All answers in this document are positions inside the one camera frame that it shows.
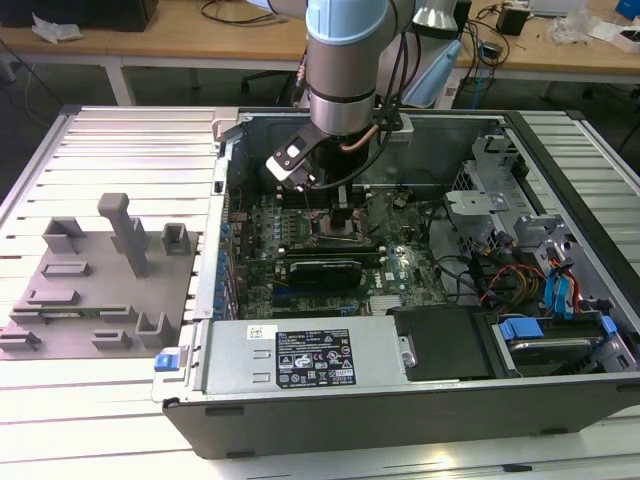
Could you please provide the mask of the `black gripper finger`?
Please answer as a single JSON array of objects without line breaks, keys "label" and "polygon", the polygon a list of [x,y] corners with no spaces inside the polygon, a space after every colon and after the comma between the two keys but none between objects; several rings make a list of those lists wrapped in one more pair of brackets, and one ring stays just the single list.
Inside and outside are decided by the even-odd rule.
[{"label": "black gripper finger", "polygon": [[353,214],[353,202],[347,186],[339,186],[332,197],[330,209],[330,226],[332,229],[342,229]]}]

